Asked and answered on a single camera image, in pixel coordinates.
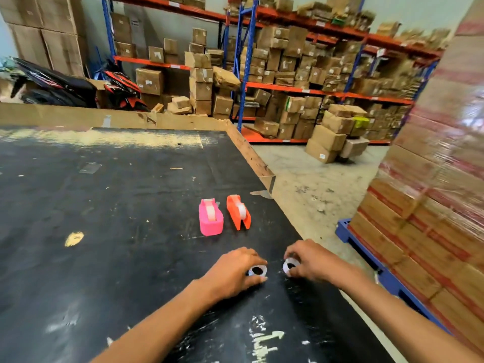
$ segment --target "yellow worn spot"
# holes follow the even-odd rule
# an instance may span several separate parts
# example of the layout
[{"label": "yellow worn spot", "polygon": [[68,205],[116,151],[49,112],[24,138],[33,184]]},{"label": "yellow worn spot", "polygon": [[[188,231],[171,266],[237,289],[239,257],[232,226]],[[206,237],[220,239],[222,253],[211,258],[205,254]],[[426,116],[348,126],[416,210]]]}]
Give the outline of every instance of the yellow worn spot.
[{"label": "yellow worn spot", "polygon": [[81,242],[83,237],[84,237],[84,233],[82,232],[72,232],[69,234],[69,237],[67,237],[64,246],[66,247],[75,246],[76,244]]}]

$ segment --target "black table surface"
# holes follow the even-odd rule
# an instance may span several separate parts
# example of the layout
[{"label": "black table surface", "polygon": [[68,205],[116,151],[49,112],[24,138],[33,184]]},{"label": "black table surface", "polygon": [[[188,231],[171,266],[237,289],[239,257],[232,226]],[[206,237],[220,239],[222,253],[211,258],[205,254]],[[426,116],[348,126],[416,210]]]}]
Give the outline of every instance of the black table surface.
[{"label": "black table surface", "polygon": [[[99,131],[110,139],[0,135],[0,361],[88,362],[242,246],[268,260],[267,282],[208,311],[165,361],[392,361],[335,287],[282,272],[299,234],[274,200],[250,194],[265,188],[226,133],[176,131],[173,144],[173,130],[150,131],[158,145]],[[139,141],[112,142],[127,131]],[[87,163],[101,166],[80,173]],[[232,194],[249,230],[233,225]],[[213,197],[224,230],[204,237],[198,204]],[[72,232],[84,238],[65,247]]]}]

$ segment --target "pallet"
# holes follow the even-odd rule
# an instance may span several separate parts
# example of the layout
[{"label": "pallet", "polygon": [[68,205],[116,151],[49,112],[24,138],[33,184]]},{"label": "pallet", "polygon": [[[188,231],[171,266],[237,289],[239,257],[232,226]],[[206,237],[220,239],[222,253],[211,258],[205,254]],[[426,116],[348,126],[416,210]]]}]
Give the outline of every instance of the pallet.
[{"label": "pallet", "polygon": [[402,299],[410,308],[428,318],[441,329],[450,334],[450,331],[428,310],[428,308],[405,287],[400,280],[378,260],[358,239],[349,231],[348,224],[351,219],[338,221],[336,235],[344,243],[350,244],[358,254],[365,259],[373,270],[378,273],[378,280],[383,287],[394,296]]}]

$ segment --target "concrete floor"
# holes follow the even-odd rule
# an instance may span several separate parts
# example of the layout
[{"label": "concrete floor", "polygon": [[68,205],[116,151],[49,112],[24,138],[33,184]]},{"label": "concrete floor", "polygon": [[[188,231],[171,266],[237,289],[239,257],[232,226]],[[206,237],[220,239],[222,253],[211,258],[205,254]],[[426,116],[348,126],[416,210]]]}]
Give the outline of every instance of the concrete floor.
[{"label": "concrete floor", "polygon": [[[370,146],[347,164],[323,164],[305,153],[305,146],[255,145],[257,154],[275,173],[273,197],[303,239],[311,238],[342,259],[358,265],[369,277],[372,268],[336,237],[338,220],[351,218],[388,146]],[[384,333],[344,293],[397,363],[406,360]]]}]

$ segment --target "pink tape dispenser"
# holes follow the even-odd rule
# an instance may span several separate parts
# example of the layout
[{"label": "pink tape dispenser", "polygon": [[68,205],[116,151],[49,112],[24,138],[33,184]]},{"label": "pink tape dispenser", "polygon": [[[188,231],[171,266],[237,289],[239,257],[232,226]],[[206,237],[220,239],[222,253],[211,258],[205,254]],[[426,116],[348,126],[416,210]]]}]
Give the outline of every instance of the pink tape dispenser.
[{"label": "pink tape dispenser", "polygon": [[224,229],[224,216],[214,198],[204,199],[198,206],[200,231],[204,236],[215,236]]}]

